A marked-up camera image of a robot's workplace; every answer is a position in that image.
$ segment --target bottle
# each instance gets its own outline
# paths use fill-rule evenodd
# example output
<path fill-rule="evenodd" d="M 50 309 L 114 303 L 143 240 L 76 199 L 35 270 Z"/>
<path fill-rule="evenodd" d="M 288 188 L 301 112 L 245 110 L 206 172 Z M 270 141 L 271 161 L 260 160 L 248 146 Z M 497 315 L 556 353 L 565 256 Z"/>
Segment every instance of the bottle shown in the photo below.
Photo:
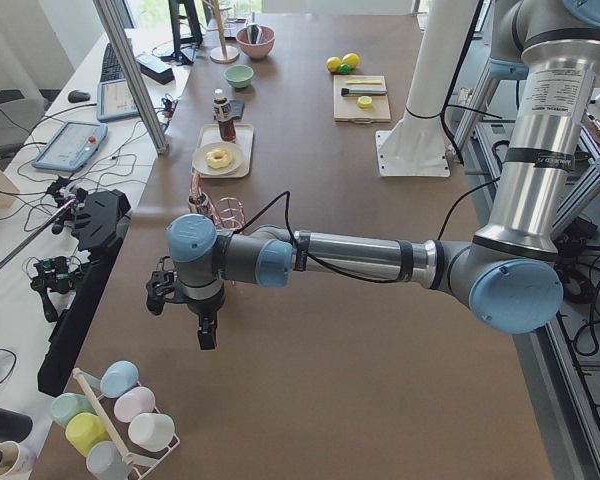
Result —
<path fill-rule="evenodd" d="M 220 138 L 225 142 L 233 142 L 236 139 L 236 129 L 233 126 L 233 116 L 231 115 L 231 104 L 221 88 L 217 88 L 213 99 L 213 112 L 218 120 L 220 129 Z"/>
<path fill-rule="evenodd" d="M 0 442 L 21 442 L 29 436 L 33 421 L 27 415 L 0 408 Z"/>

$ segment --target computer mouse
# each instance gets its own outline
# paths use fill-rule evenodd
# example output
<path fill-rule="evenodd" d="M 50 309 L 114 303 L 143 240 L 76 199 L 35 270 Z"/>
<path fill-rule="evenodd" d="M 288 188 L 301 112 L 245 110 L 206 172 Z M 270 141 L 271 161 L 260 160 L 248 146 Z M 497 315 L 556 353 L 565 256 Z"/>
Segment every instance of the computer mouse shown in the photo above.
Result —
<path fill-rule="evenodd" d="M 91 94 L 84 90 L 71 90 L 67 97 L 70 103 L 86 102 L 89 99 L 91 99 Z"/>

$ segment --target mug rack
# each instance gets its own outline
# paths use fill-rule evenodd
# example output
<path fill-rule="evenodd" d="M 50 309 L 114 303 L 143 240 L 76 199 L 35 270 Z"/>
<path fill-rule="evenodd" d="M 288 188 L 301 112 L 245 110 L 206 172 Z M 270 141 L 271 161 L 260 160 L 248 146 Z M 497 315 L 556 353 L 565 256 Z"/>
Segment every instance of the mug rack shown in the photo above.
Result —
<path fill-rule="evenodd" d="M 132 473 L 135 475 L 134 478 L 137 480 L 147 477 L 165 458 L 171 454 L 171 452 L 173 452 L 178 445 L 180 445 L 180 438 L 174 434 L 173 439 L 159 457 L 149 457 L 130 451 L 127 447 L 127 444 L 122 439 L 122 436 L 120 433 L 118 433 L 118 430 L 111 421 L 111 418 L 109 418 L 109 415 L 104 409 L 102 403 L 100 402 L 103 398 L 103 395 L 98 396 L 94 391 L 100 391 L 100 379 L 83 372 L 79 368 L 73 369 L 73 378 L 80 386 L 80 389 L 84 393 L 85 397 L 87 397 L 87 400 L 89 400 L 91 407 L 96 412 L 96 415 L 104 425 L 104 428 L 107 430 L 107 433 L 111 437 L 111 441 L 120 453 L 122 460 L 127 465 L 133 466 Z M 161 413 L 157 407 L 155 408 L 155 412 Z"/>

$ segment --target plate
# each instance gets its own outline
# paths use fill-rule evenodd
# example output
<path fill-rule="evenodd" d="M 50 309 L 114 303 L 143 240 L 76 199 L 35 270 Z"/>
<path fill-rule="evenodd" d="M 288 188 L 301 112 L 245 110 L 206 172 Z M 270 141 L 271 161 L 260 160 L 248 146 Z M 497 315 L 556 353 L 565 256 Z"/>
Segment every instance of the plate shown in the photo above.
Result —
<path fill-rule="evenodd" d="M 233 162 L 223 168 L 210 168 L 207 165 L 207 153 L 219 148 L 233 155 Z M 203 145 L 193 154 L 193 168 L 203 175 L 221 176 L 236 170 L 244 162 L 244 153 L 235 143 L 215 142 Z"/>

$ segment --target green bowl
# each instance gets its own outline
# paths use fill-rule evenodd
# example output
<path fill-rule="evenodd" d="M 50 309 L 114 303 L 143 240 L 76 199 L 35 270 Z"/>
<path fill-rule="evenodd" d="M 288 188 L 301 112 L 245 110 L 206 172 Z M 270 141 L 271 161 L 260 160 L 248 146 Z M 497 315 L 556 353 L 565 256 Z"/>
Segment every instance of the green bowl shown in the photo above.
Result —
<path fill-rule="evenodd" d="M 245 88 L 251 84 L 253 69 L 246 65 L 234 65 L 227 68 L 224 72 L 224 78 L 233 88 Z"/>

